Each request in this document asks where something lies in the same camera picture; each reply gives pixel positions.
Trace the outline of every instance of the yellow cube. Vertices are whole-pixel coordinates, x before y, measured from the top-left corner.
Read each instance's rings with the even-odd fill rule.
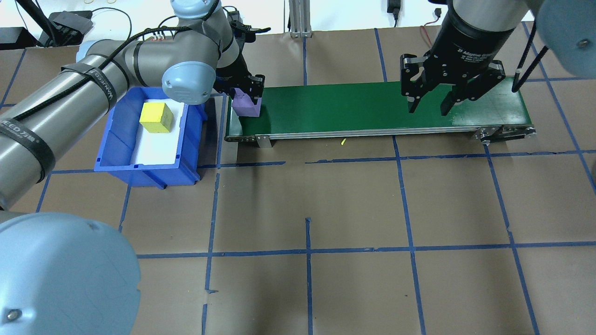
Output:
[[[168,133],[174,114],[166,103],[144,103],[139,122],[152,133]]]

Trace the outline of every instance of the purple object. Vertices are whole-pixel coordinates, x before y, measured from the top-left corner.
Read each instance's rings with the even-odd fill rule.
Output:
[[[232,108],[236,112],[236,115],[259,117],[262,98],[258,98],[257,104],[255,105],[250,96],[244,93],[240,88],[234,88],[234,90],[236,91],[236,95],[234,100],[232,100]]]

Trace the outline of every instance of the green conveyor belt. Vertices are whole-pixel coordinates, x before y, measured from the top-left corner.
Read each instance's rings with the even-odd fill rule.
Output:
[[[521,94],[508,78],[477,101],[455,106],[441,116],[439,106],[451,87],[429,92],[408,113],[400,82],[265,88],[260,117],[237,117],[228,110],[227,140],[269,135],[274,138],[331,135],[413,134],[471,131],[481,126],[532,124]]]

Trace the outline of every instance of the blue bin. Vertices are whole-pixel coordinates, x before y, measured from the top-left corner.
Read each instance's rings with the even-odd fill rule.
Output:
[[[143,103],[168,99],[161,88],[133,88],[110,111],[94,171],[107,172],[132,187],[194,185],[203,122],[204,105],[184,105],[176,160],[168,165],[131,164]]]

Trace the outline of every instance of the bolt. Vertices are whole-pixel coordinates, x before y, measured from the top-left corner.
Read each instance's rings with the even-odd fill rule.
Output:
[[[586,46],[588,46],[588,44],[590,44],[590,40],[585,38],[578,42],[578,47],[585,48]]]
[[[6,319],[8,321],[14,321],[22,316],[23,316],[23,312],[20,309],[12,309],[12,310],[8,311],[8,314],[6,314]]]

